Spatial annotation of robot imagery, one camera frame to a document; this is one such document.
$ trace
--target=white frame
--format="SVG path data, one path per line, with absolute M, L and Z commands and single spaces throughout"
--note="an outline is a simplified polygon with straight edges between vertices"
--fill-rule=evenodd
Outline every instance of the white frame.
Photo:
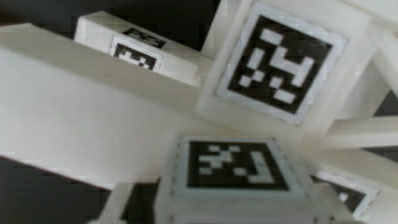
M 160 66 L 162 66 L 162 61 L 164 61 L 162 55 L 159 53 L 155 53 L 151 50 L 148 50 L 148 48 L 153 47 L 151 45 L 148 45 L 144 42 L 135 40 L 132 37 L 127 36 L 127 38 L 123 38 L 119 36 L 114 36 L 111 51 L 109 51 L 111 55 L 114 56 L 114 54 L 116 54 L 118 44 L 123 44 L 127 47 L 130 47 L 134 50 L 137 50 L 143 54 L 148 54 L 157 59 L 157 63 L 155 63 L 155 66 L 153 66 L 153 71 L 159 72 Z
M 233 189 L 191 189 L 187 188 L 189 180 L 189 144 L 192 141 L 217 141 L 217 142 L 237 142 L 237 143 L 265 143 L 270 148 L 270 154 L 276 159 L 276 163 L 281 169 L 281 174 L 285 181 L 290 187 L 290 191 L 267 191 L 267 190 L 233 190 Z M 178 194 L 207 194 L 207 195 L 222 195 L 222 196 L 254 196 L 254 197 L 304 197 L 304 190 L 297 180 L 297 173 L 294 168 L 286 163 L 286 156 L 278 147 L 276 140 L 272 138 L 233 138 L 233 137 L 183 137 L 180 141 L 180 156 L 178 156 L 178 166 L 175 174 L 178 175 L 175 182 L 175 189 Z
M 347 187 L 349 189 L 359 191 L 366 195 L 352 214 L 354 218 L 361 219 L 363 213 L 368 209 L 370 203 L 375 200 L 381 191 L 370 188 L 363 183 L 356 182 L 356 180 L 350 180 L 347 177 L 334 174 L 333 172 L 317 171 L 315 177 L 324 181 L 333 182 L 340 186 Z
M 253 33 L 253 29 L 254 29 L 256 22 L 258 22 L 258 17 L 262 15 L 267 16 L 269 18 L 272 18 L 285 26 L 292 27 L 297 31 L 301 31 L 311 37 L 318 38 L 322 41 L 326 41 L 333 45 L 331 53 L 329 53 L 329 56 L 327 56 L 327 59 L 326 59 L 326 62 L 324 62 L 322 68 L 320 68 L 320 72 L 317 74 L 317 79 L 315 79 L 311 88 L 308 90 L 308 96 L 302 100 L 297 115 L 292 115 L 288 112 L 279 110 L 276 107 L 269 106 L 265 103 L 258 102 L 249 97 L 246 97 L 244 95 L 237 94 L 233 91 L 228 90 L 228 84 L 230 84 L 230 81 L 233 78 L 233 71 L 237 69 L 237 65 L 240 62 L 240 56 L 242 56 L 242 53 L 246 50 L 246 45 L 247 45 L 247 41 L 249 41 L 249 37 L 251 37 L 249 35 Z M 278 9 L 274 9 L 265 3 L 256 2 L 253 9 L 251 9 L 244 29 L 242 29 L 240 40 L 237 42 L 235 50 L 231 53 L 231 58 L 230 58 L 228 66 L 226 66 L 226 72 L 224 72 L 224 75 L 221 78 L 215 95 L 219 97 L 226 98 L 228 100 L 231 100 L 233 102 L 237 102 L 238 104 L 244 104 L 246 106 L 249 106 L 256 111 L 260 111 L 265 114 L 269 114 L 270 116 L 278 117 L 288 123 L 301 125 L 304 118 L 306 118 L 310 106 L 313 104 L 313 99 L 317 97 L 317 93 L 320 91 L 324 81 L 327 79 L 327 74 L 329 74 L 329 71 L 333 70 L 334 63 L 338 61 L 338 56 L 343 51 L 345 42 L 347 42 L 347 40 L 336 33 L 331 33 L 324 28 L 320 28 L 318 26 L 310 24 L 302 19 L 294 17 L 288 13 L 285 13 Z

